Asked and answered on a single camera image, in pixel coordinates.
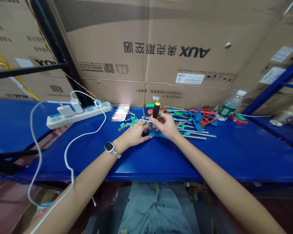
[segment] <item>bottle cap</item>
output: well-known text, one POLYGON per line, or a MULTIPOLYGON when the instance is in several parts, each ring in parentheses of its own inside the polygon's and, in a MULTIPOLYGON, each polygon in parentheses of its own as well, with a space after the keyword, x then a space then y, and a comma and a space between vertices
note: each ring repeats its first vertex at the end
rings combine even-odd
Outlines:
POLYGON ((247 92, 244 91, 244 90, 239 90, 239 91, 237 92, 237 95, 244 96, 246 93, 247 93, 247 92))

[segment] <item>forearm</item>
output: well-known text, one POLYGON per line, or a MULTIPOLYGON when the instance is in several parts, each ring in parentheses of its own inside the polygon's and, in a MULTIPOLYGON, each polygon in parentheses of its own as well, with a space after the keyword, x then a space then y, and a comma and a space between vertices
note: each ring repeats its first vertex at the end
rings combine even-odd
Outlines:
MULTIPOLYGON (((119 153, 122 153, 125 150, 121 146, 116 146, 116 148, 119 149, 119 153)), ((68 233, 115 162, 116 157, 107 151, 104 151, 76 177, 73 188, 61 200, 61 202, 56 205, 35 234, 68 233)), ((62 192, 52 205, 46 209, 42 216, 39 217, 39 219, 37 219, 24 233, 30 233, 37 226, 49 209, 51 209, 51 207, 69 190, 70 186, 71 185, 62 192)))
POLYGON ((174 143, 249 233, 285 233, 260 202, 213 160, 184 137, 176 138, 174 143))

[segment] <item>white cable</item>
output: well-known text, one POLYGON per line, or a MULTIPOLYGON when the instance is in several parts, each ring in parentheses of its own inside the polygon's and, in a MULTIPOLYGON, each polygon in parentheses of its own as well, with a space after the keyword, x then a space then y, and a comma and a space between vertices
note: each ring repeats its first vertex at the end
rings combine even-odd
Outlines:
POLYGON ((242 115, 242 116, 246 116, 246 117, 253 117, 253 118, 257 118, 257 117, 271 117, 273 115, 242 115))
POLYGON ((286 16, 286 14, 289 12, 289 10, 292 8, 292 6, 293 6, 293 2, 289 5, 289 7, 287 8, 287 10, 283 14, 283 17, 286 16))
MULTIPOLYGON (((83 93, 83 92, 81 92, 81 91, 72 91, 71 92, 71 97, 72 97, 72 93, 73 92, 79 92, 79 93, 83 93)), ((84 136, 84 135, 88 135, 88 134, 93 134, 93 133, 96 133, 96 132, 98 132, 100 129, 101 129, 101 127, 103 126, 103 124, 105 123, 105 121, 106 121, 106 115, 105 115, 105 113, 104 113, 104 111, 102 110, 102 105, 101 105, 101 101, 100 100, 96 100, 96 99, 94 99, 93 97, 91 97, 91 96, 89 96, 90 98, 92 98, 93 100, 95 100, 95 101, 97 101, 97 102, 99 102, 99 105, 100 105, 100 108, 101 108, 101 111, 102 111, 102 113, 104 114, 104 121, 103 121, 103 123, 101 124, 101 126, 99 127, 99 129, 98 130, 96 130, 95 132, 92 132, 92 133, 85 133, 85 134, 82 134, 82 135, 80 135, 80 136, 78 136, 78 137, 76 137, 75 139, 73 139, 68 145, 67 145, 67 147, 66 147, 66 149, 65 149, 65 153, 64 153, 64 160, 65 160, 65 165, 66 165, 66 167, 71 171, 71 180, 72 180, 72 183, 71 183, 71 185, 70 185, 70 188, 68 189, 68 191, 51 207, 51 209, 46 213, 46 215, 40 220, 40 222, 37 224, 37 226, 32 230, 32 232, 30 233, 30 234, 34 234, 37 230, 38 230, 38 228, 41 226, 41 224, 46 220, 46 218, 49 216, 49 214, 53 211, 53 209, 57 206, 57 204, 59 204, 59 202, 60 201, 62 201, 62 199, 71 191, 71 189, 73 188, 73 186, 74 186, 74 184, 75 184, 75 178, 74 178, 74 170, 73 170, 73 168, 71 168, 70 166, 69 166, 69 164, 68 164, 68 161, 67 161, 67 151, 68 151, 68 148, 70 147, 70 145, 76 140, 76 139, 78 139, 78 138, 80 138, 80 137, 82 137, 82 136, 84 136)))
POLYGON ((34 204, 35 206, 40 206, 40 205, 37 204, 36 202, 34 202, 34 200, 31 198, 31 196, 30 196, 30 190, 32 189, 32 186, 33 186, 33 184, 34 184, 34 181, 35 181, 35 179, 36 179, 36 177, 37 177, 37 175, 38 175, 39 169, 40 169, 40 167, 41 167, 41 163, 42 163, 42 153, 41 153, 41 148, 40 148, 40 146, 39 146, 39 144, 38 144, 38 142, 37 142, 37 139, 36 139, 36 136, 35 136, 35 133, 34 133, 34 127, 33 127, 33 114, 34 114, 35 109, 36 109, 41 103, 43 103, 44 101, 46 101, 46 100, 43 100, 43 101, 37 103, 37 104, 33 107, 32 111, 30 112, 30 131, 31 131, 31 133, 32 133, 33 140, 34 140, 34 142, 35 142, 35 144, 36 144, 36 146, 37 146, 38 152, 39 152, 39 163, 38 163, 38 167, 37 167, 36 173, 35 173, 35 175, 34 175, 34 177, 33 177, 33 179, 32 179, 32 182, 30 183, 29 188, 28 188, 27 197, 28 197, 28 199, 30 200, 30 202, 31 202, 32 204, 34 204))

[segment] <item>blue table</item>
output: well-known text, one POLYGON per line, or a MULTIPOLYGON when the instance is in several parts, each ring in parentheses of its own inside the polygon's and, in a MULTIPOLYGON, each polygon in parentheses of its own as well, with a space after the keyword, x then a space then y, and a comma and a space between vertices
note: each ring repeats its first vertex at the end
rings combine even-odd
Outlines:
POLYGON ((277 127, 269 122, 271 119, 272 117, 260 117, 252 118, 252 121, 293 145, 293 126, 290 124, 285 124, 281 127, 277 127))
MULTIPOLYGON (((138 117, 141 108, 132 108, 138 117)), ((76 140, 68 151, 68 162, 75 176, 85 169, 122 132, 119 122, 111 122, 112 113, 102 129, 93 135, 76 140)), ((70 171, 64 163, 64 151, 75 137, 98 129, 104 119, 99 115, 72 125, 44 153, 38 181, 69 181, 70 171)), ((245 182, 293 182, 293 148, 279 140, 255 123, 239 126, 231 120, 220 122, 217 127, 206 130, 217 138, 207 140, 189 139, 197 148, 212 158, 239 181, 245 182)), ((16 174, 19 179, 30 181, 36 171, 35 160, 24 172, 16 174)), ((116 162, 106 181, 203 181, 182 152, 169 140, 153 138, 131 147, 116 162)))
MULTIPOLYGON (((34 146, 29 116, 37 102, 0 100, 0 153, 27 150, 34 146)), ((47 116, 57 113, 58 103, 43 103, 34 112, 34 131, 37 139, 50 132, 47 116)))

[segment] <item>watch face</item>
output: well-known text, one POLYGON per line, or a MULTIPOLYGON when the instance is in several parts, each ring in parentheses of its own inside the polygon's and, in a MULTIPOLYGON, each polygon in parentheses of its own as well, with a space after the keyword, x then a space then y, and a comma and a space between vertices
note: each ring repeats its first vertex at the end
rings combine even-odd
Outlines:
POLYGON ((113 149, 113 145, 112 145, 112 143, 111 142, 108 142, 108 143, 106 143, 106 145, 105 145, 105 149, 107 150, 107 151, 111 151, 112 149, 113 149))

